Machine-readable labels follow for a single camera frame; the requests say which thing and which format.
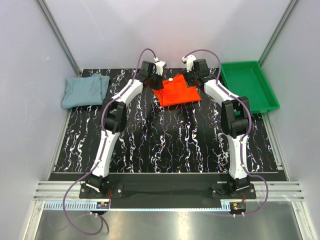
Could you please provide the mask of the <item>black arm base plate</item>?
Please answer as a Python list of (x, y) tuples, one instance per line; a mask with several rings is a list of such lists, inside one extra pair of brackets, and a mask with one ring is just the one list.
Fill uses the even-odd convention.
[(240, 202), (257, 198), (254, 185), (247, 179), (235, 189), (227, 173), (111, 173), (106, 179), (88, 177), (102, 192), (80, 186), (81, 199), (111, 198), (116, 209), (213, 209), (221, 200)]

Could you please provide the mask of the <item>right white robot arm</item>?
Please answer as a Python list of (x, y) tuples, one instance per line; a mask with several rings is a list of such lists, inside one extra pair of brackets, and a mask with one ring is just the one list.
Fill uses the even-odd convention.
[(232, 198), (243, 199), (250, 187), (245, 160), (247, 133), (252, 128), (249, 100), (224, 87), (219, 78), (211, 74), (205, 59), (189, 55), (184, 56), (182, 62), (186, 64), (182, 74), (187, 85), (202, 90), (221, 107), (220, 125), (229, 145), (229, 177), (227, 183), (214, 190), (221, 196), (228, 194)]

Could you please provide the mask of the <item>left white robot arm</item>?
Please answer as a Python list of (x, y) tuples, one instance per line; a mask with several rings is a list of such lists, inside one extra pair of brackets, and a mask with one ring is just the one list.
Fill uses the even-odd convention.
[(125, 87), (115, 96), (106, 99), (101, 115), (101, 137), (90, 174), (84, 176), (81, 198), (104, 198), (111, 195), (109, 189), (110, 163), (121, 132), (127, 125), (127, 106), (142, 91), (149, 87), (163, 89), (166, 62), (155, 59), (155, 63), (143, 61)]

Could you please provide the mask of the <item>orange t shirt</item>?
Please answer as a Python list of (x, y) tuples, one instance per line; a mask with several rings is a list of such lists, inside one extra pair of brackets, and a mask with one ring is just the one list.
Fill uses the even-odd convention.
[(152, 90), (161, 107), (201, 101), (201, 97), (194, 86), (187, 86), (182, 74), (163, 81), (163, 89)]

